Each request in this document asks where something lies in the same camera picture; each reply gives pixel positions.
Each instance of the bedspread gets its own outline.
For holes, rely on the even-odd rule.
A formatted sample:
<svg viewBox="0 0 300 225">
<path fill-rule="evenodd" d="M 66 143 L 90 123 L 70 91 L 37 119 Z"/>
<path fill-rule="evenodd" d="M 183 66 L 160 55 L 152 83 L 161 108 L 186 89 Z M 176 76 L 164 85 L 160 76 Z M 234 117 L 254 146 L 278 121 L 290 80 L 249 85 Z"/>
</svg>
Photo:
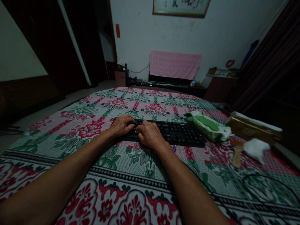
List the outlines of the bedspread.
<svg viewBox="0 0 300 225">
<path fill-rule="evenodd" d="M 0 202 L 86 145 L 121 114 L 185 123 L 184 114 L 193 110 L 220 123 L 227 119 L 211 103 L 188 94 L 130 87 L 93 93 L 33 124 L 0 157 Z M 299 174 L 272 151 L 264 154 L 264 166 L 242 154 L 240 169 L 232 166 L 231 140 L 220 147 L 209 141 L 205 148 L 177 146 L 176 154 L 217 196 L 214 200 L 228 218 L 220 201 L 241 224 L 284 224 L 273 211 L 290 224 L 300 223 L 299 204 L 285 186 L 266 177 L 249 178 L 245 185 L 268 207 L 243 187 L 243 177 L 261 174 L 285 183 L 299 196 Z M 172 184 L 157 154 L 130 141 L 116 143 L 96 160 L 57 220 L 57 224 L 182 222 Z"/>
</svg>

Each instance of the brush handle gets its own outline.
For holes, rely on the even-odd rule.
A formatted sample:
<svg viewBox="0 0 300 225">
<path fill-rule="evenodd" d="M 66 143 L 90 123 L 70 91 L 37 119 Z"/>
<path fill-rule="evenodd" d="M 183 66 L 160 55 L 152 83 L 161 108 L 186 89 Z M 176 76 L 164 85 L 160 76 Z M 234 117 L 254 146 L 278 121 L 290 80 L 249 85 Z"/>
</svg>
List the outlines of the brush handle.
<svg viewBox="0 0 300 225">
<path fill-rule="evenodd" d="M 233 147 L 234 150 L 234 156 L 233 156 L 233 160 L 232 160 L 232 165 L 235 168 L 240 168 L 241 167 L 241 152 L 243 151 L 243 149 L 240 148 L 235 148 Z"/>
</svg>

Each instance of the curtain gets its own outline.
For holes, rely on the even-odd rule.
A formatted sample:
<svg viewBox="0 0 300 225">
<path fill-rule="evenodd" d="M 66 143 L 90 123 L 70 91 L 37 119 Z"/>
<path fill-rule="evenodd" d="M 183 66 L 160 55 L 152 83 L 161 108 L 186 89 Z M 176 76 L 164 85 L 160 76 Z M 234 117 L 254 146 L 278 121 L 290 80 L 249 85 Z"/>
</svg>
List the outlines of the curtain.
<svg viewBox="0 0 300 225">
<path fill-rule="evenodd" d="M 233 111 L 246 113 L 280 79 L 299 76 L 299 66 L 300 1 L 290 0 L 241 70 L 227 104 Z"/>
</svg>

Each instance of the pink towel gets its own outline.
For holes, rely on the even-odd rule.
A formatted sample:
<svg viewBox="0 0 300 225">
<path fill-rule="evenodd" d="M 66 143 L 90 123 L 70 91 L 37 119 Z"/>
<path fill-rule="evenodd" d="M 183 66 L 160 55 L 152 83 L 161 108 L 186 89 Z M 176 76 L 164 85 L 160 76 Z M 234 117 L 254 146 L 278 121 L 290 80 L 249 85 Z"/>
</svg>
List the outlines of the pink towel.
<svg viewBox="0 0 300 225">
<path fill-rule="evenodd" d="M 150 74 L 192 80 L 201 60 L 202 55 L 151 51 Z"/>
</svg>

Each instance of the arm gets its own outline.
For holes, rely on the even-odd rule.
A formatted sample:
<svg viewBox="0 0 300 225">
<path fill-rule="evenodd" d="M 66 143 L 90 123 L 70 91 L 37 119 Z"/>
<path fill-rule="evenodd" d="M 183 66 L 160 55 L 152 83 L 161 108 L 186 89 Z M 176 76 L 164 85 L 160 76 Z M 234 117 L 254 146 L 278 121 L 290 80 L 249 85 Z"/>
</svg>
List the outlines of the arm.
<svg viewBox="0 0 300 225">
<path fill-rule="evenodd" d="M 52 224 L 65 208 L 95 157 L 113 138 L 128 133 L 135 120 L 121 115 L 109 129 L 62 160 L 0 205 L 1 224 Z"/>
<path fill-rule="evenodd" d="M 161 159 L 174 186 L 185 223 L 229 224 L 202 184 L 163 139 L 156 123 L 144 120 L 136 131 L 141 142 L 155 150 Z"/>
</svg>

